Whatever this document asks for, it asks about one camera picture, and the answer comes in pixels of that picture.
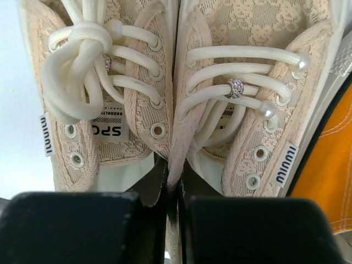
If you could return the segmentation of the beige lace sneaker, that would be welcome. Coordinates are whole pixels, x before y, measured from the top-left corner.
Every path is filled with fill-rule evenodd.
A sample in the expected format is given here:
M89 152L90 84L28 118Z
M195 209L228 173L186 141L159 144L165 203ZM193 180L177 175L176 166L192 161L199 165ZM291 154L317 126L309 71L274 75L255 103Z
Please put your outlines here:
M168 190L189 161L227 196L282 197L351 48L351 1L181 1Z
M177 1L20 1L55 191L169 158Z

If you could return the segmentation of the orange canvas sneaker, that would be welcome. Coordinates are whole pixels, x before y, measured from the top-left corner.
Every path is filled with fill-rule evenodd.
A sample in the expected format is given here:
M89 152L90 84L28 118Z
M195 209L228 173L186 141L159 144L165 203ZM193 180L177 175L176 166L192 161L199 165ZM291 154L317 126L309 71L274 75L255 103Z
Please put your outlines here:
M351 80L342 92L290 194L317 203L335 234L351 231Z

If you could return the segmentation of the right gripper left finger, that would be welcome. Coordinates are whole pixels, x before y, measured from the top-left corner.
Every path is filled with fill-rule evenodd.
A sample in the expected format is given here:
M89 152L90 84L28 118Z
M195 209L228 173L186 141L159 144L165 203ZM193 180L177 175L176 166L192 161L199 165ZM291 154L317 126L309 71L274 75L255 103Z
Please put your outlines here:
M1 214L1 263L163 263L167 162L129 190L25 192Z

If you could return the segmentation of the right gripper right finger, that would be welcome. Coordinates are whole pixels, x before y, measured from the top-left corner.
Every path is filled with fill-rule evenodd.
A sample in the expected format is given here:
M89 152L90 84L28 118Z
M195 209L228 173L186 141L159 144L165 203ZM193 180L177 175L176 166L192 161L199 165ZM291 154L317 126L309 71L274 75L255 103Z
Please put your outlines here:
M225 197L196 175L179 182L184 263L342 263L321 209L291 198Z

